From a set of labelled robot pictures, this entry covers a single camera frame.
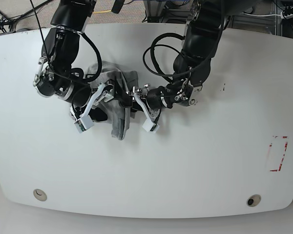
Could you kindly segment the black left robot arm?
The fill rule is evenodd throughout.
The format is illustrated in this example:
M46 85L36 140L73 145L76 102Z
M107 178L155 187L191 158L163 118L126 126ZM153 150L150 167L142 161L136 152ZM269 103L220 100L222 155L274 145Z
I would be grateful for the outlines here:
M173 105L191 106L201 91L211 70L226 18L239 14L256 5L254 0L195 0L183 36L164 33L154 39L146 50L150 53L154 69L149 71L164 78L168 84L144 91L134 88L132 95L139 104L146 103L150 110L171 109ZM183 42L182 49L173 64L173 74L165 74L155 57L155 48L164 38L176 38Z

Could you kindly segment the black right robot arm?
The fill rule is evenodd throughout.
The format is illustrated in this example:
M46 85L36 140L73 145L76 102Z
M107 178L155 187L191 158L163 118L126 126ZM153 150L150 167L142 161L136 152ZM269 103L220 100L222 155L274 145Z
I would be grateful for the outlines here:
M122 70L102 60L94 42L85 34L94 12L94 0L62 0L51 20L52 28L42 38L39 69L34 87L46 98L56 95L70 103L71 116L90 122L120 122L130 119L129 79ZM74 68L80 39L94 50L96 63L87 71Z

